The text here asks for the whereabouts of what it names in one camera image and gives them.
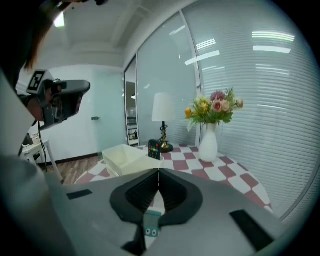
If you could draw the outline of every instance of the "wooden floor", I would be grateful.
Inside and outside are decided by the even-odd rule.
[[[98,163],[98,161],[98,156],[94,156],[83,160],[57,164],[61,176],[63,177],[63,184],[74,184],[85,171],[92,169]],[[53,172],[54,168],[52,165],[50,165],[47,167],[47,170],[48,172]]]

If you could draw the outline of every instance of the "checkered tablecloth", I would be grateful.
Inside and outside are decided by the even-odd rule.
[[[138,149],[148,152],[146,146],[140,146]],[[270,199],[265,188],[244,166],[220,153],[214,162],[203,162],[199,159],[198,154],[199,148],[196,146],[173,145],[172,152],[161,154],[164,158],[163,168],[185,172],[231,186],[259,206],[272,212]],[[113,177],[102,160],[94,168],[86,171],[75,183],[85,184]],[[151,206],[163,207],[159,193]]]

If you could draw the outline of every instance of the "baseboard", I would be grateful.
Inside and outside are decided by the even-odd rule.
[[[67,162],[78,161],[78,160],[93,158],[93,157],[97,157],[97,156],[98,156],[98,153],[86,154],[86,155],[81,155],[81,156],[77,156],[77,157],[58,160],[58,161],[55,161],[55,163],[56,164],[63,164],[63,163],[67,163]],[[46,166],[52,166],[52,162],[47,162],[47,163],[42,162],[42,163],[38,163],[37,165],[41,168],[46,167]]]

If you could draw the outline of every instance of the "white vase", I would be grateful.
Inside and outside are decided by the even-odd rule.
[[[204,162],[213,162],[217,158],[216,127],[215,123],[206,124],[206,131],[199,147],[199,157]]]

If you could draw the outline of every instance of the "storage box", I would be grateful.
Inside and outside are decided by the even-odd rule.
[[[147,151],[124,144],[102,151],[102,156],[106,168],[115,176],[161,168],[163,164],[163,157],[161,157],[161,160],[157,160],[149,157]]]

